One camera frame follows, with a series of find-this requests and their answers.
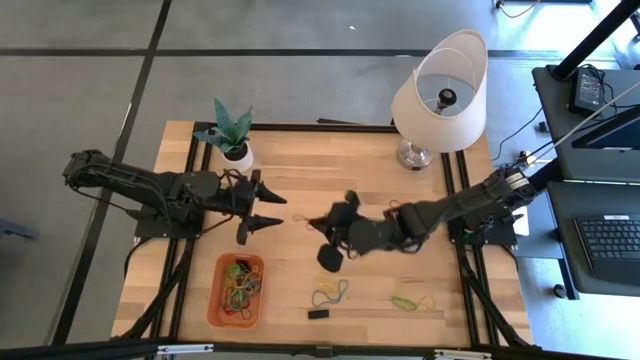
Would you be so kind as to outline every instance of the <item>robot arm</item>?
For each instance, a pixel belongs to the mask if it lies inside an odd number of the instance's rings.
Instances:
[[[441,200],[406,203],[384,212],[384,220],[371,220],[357,213],[360,201],[355,192],[347,193],[344,202],[334,203],[326,216],[309,220],[322,232],[329,244],[323,245],[318,261],[329,271],[340,269],[344,249],[366,255],[373,250],[398,250],[415,253],[442,223],[458,217],[482,222],[477,214],[501,208],[511,210],[529,204],[535,188],[517,168],[498,169],[482,183]]]
[[[209,171],[158,174],[112,163],[98,150],[73,154],[63,176],[65,184],[77,192],[80,188],[102,187],[146,205],[152,210],[151,214],[137,210],[127,210],[127,214],[136,220],[152,216],[170,228],[198,223],[204,210],[239,216],[242,222],[236,240],[241,245],[246,243],[248,232],[282,223],[280,219],[251,215],[255,199],[278,204],[287,202],[266,188],[260,181],[259,170],[253,171],[251,179],[235,170],[225,170],[222,176]],[[222,187],[224,179],[228,182],[225,188]]]

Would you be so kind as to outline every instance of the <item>table lamp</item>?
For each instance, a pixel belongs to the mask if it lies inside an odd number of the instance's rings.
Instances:
[[[433,49],[396,93],[393,120],[403,139],[396,157],[419,170],[434,152],[471,146],[486,123],[487,45],[478,32],[458,31]]]

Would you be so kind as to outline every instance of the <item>white lampshade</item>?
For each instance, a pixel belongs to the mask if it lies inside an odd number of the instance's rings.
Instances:
[[[463,30],[444,39],[393,99],[391,113],[400,134],[429,151],[471,146],[486,123],[487,63],[487,45],[478,32]],[[430,84],[425,88],[421,80]],[[452,89],[458,99],[436,114],[438,93],[444,89]]]

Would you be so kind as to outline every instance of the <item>lamp base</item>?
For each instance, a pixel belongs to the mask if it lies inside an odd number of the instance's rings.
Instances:
[[[407,139],[402,139],[396,150],[396,158],[403,167],[420,170],[433,160],[433,153],[413,145]]]

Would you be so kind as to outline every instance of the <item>black keyboard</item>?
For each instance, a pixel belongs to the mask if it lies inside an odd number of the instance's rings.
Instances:
[[[589,216],[574,221],[594,276],[640,285],[640,215]]]

